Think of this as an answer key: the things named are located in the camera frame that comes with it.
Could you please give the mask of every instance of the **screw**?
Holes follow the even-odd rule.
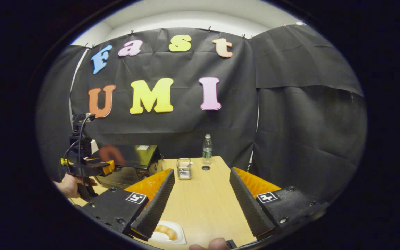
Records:
[[[126,224],[126,222],[125,222],[123,219],[121,219],[121,218],[118,218],[116,221],[117,221],[118,223],[120,223],[121,225],[125,225],[125,224]]]

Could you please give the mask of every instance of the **plastic bottle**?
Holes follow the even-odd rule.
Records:
[[[211,164],[211,157],[213,155],[213,145],[211,141],[211,135],[206,134],[205,141],[203,142],[203,164],[210,165]]]

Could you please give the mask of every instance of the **pink letter i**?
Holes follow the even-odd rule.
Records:
[[[218,110],[222,107],[217,101],[217,83],[220,81],[215,77],[202,77],[199,79],[203,85],[203,103],[200,108],[203,110]]]

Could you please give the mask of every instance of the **person's hand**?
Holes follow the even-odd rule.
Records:
[[[121,155],[117,147],[113,145],[105,145],[98,150],[98,155],[102,161],[114,160],[115,165],[126,166],[127,162]]]
[[[190,245],[189,250],[229,250],[229,248],[224,238],[215,238],[211,240],[207,249],[201,245]]]
[[[80,195],[78,193],[78,184],[83,184],[81,177],[71,176],[70,174],[65,174],[64,178],[62,179],[61,183],[55,182],[58,189],[62,192],[62,194],[66,198],[79,198]],[[90,179],[90,183],[85,183],[86,186],[97,186],[98,184],[95,182],[94,179]]]

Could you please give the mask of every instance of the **black curtain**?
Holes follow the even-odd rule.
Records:
[[[343,56],[307,25],[268,30],[251,41],[260,116],[254,171],[332,201],[362,157],[362,89]]]
[[[85,50],[82,46],[68,46],[62,51],[44,78],[36,104],[38,147],[47,173],[56,182],[61,181],[64,174],[59,169],[60,158],[70,146],[70,87]]]
[[[187,52],[171,52],[175,35],[190,35]],[[212,40],[232,43],[229,58]],[[128,41],[142,40],[135,56],[118,55]],[[91,58],[111,45],[106,66],[93,74]],[[51,68],[38,104],[40,150],[52,176],[69,146],[69,92],[85,48],[70,46]],[[217,77],[222,108],[205,111],[198,79]],[[174,80],[172,112],[131,114],[133,81],[152,90]],[[201,157],[205,134],[230,167],[246,169],[280,187],[296,185],[331,201],[346,186],[362,157],[367,119],[362,89],[343,56],[307,25],[268,30],[252,39],[194,28],[149,30],[124,35],[89,49],[81,59],[70,100],[72,113],[89,112],[89,90],[114,84],[112,109],[85,132],[104,144],[156,144],[166,158]],[[98,107],[105,93],[98,95]]]
[[[191,48],[171,52],[175,35],[190,35]],[[226,38],[232,43],[229,58],[216,52],[212,40]],[[142,40],[135,56],[118,55],[128,41]],[[106,66],[93,74],[93,55],[112,45]],[[84,57],[72,88],[74,114],[89,111],[88,91],[100,88],[98,107],[105,105],[103,87],[114,84],[110,114],[87,124],[86,132],[97,143],[155,144],[165,158],[201,157],[205,134],[211,134],[213,155],[220,155],[228,166],[246,168],[257,126],[257,92],[251,47],[247,40],[227,33],[195,28],[168,28],[124,35],[97,45]],[[217,77],[221,109],[205,111],[202,77]],[[161,78],[174,80],[170,99],[172,112],[143,111],[131,114],[131,83],[144,80],[152,90]]]

